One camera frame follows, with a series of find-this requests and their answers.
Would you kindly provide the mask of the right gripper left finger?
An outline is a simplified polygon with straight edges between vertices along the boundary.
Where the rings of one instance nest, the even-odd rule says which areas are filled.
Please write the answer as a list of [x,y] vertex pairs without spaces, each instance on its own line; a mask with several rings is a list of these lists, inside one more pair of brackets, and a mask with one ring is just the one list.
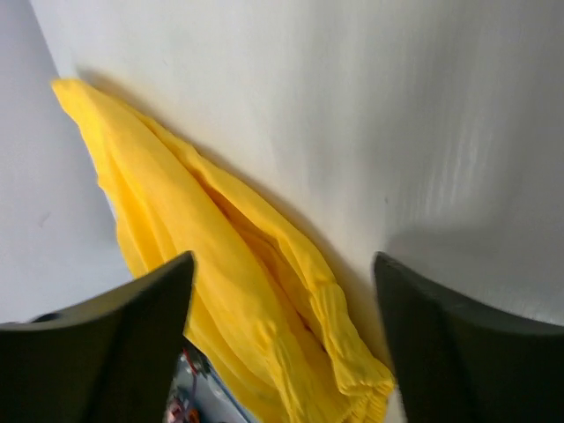
[[141,278],[1,326],[3,422],[161,422],[195,270],[184,252]]

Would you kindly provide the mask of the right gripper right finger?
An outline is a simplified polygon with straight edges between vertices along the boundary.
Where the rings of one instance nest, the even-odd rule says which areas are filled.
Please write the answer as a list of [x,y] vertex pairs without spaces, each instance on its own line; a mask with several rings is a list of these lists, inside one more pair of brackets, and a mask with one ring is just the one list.
[[425,278],[385,253],[377,301],[410,422],[561,422],[563,329]]

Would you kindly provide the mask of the yellow shorts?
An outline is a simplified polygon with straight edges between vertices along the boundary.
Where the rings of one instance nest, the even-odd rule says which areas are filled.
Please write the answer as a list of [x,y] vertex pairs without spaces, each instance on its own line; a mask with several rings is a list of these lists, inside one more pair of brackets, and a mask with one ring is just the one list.
[[197,262],[185,335],[262,422],[381,422],[395,387],[318,248],[244,182],[78,79],[53,91],[78,126],[139,277]]

